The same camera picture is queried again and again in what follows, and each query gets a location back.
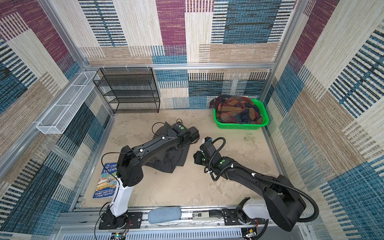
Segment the grey pinstriped long sleeve shirt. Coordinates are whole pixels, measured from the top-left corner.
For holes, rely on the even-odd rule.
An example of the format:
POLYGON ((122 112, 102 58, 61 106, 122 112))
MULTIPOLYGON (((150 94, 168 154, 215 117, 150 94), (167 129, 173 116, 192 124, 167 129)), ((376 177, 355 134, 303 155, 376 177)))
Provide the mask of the grey pinstriped long sleeve shirt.
POLYGON ((145 166, 154 168, 163 173, 173 173, 177 166, 184 166, 190 145, 176 149, 175 147, 160 152, 149 160, 145 166))

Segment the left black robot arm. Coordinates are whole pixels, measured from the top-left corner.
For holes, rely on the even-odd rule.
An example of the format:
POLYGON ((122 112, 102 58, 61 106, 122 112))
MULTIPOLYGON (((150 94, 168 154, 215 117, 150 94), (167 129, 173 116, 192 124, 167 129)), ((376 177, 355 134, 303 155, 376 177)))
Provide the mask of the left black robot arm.
POLYGON ((122 148, 117 162, 117 187, 107 211, 102 215, 102 223, 120 228, 127 217, 128 203, 134 187, 143 179, 142 167, 161 151, 179 149, 199 140, 195 127, 186 128, 177 122, 172 126, 165 123, 166 131, 142 145, 122 148))

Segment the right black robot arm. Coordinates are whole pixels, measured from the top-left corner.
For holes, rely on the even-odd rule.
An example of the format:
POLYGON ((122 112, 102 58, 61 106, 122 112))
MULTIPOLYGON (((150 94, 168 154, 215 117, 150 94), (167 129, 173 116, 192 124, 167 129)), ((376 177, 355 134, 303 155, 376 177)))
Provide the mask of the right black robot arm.
POLYGON ((263 175, 244 167, 232 158, 222 157, 212 142, 205 142, 194 154, 194 163, 205 167, 213 181, 219 178, 237 182, 264 198, 267 210, 281 229, 291 231, 296 223, 304 223, 311 218, 302 218, 307 205, 303 200, 306 194, 295 188, 288 178, 279 175, 263 175))

